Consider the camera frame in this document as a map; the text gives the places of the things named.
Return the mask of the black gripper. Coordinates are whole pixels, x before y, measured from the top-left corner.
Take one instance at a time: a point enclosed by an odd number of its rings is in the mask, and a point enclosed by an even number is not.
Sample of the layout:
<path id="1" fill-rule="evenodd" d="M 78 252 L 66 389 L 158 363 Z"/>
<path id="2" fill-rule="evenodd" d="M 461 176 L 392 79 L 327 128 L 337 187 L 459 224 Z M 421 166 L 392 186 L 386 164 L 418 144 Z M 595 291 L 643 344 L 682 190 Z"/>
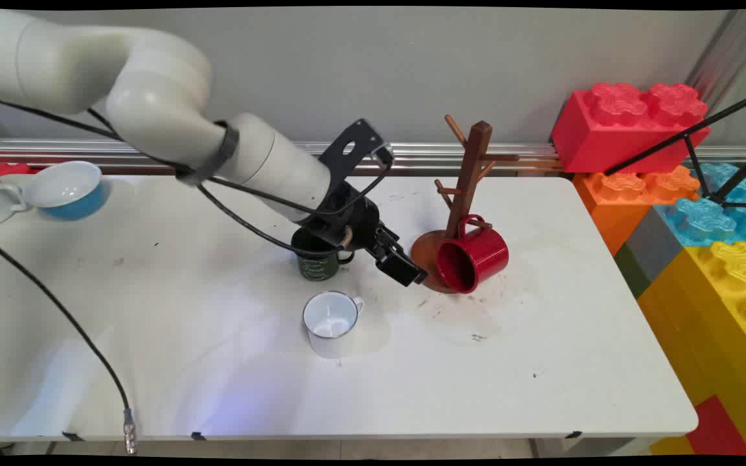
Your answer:
<path id="1" fill-rule="evenodd" d="M 311 214 L 298 222 L 309 233 L 331 247 L 338 247 L 344 240 L 346 228 L 352 230 L 348 251 L 375 250 L 376 268 L 405 287 L 421 284 L 427 271 L 406 255 L 399 244 L 399 236 L 379 223 L 379 210 L 367 197 L 358 197 L 360 192 L 349 183 L 341 183 L 332 190 L 317 207 L 320 212 L 334 212 L 350 206 L 335 215 Z"/>

